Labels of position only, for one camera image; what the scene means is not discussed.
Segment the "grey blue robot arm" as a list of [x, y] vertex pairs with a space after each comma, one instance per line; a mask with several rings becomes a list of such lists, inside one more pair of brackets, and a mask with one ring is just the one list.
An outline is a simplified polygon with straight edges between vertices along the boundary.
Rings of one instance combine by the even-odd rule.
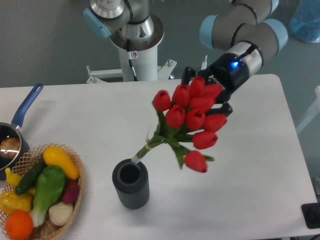
[[[207, 85], [218, 84], [219, 108], [211, 114], [232, 113], [231, 95], [287, 43], [288, 32], [271, 19], [276, 0], [233, 0], [225, 16], [209, 15], [200, 25], [199, 39], [207, 47], [223, 51], [214, 63], [200, 70], [187, 67], [182, 83], [195, 76]], [[150, 12], [147, 0], [92, 0], [83, 11], [88, 26], [101, 38], [110, 38], [117, 47], [121, 73], [126, 82], [157, 81], [170, 77], [176, 63], [158, 66], [158, 45], [164, 37], [162, 21]]]

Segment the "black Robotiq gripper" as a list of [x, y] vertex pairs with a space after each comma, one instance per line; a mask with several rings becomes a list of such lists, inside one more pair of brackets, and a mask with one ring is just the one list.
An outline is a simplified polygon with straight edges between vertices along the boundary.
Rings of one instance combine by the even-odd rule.
[[249, 79], [249, 68], [234, 53], [225, 53], [207, 68], [197, 72], [190, 66], [184, 69], [181, 77], [181, 85], [189, 85], [197, 74], [205, 79], [206, 85], [217, 84], [222, 88], [216, 97], [216, 102], [221, 107], [211, 108], [205, 112], [206, 116], [222, 114], [228, 117], [233, 108], [227, 102], [231, 95]]

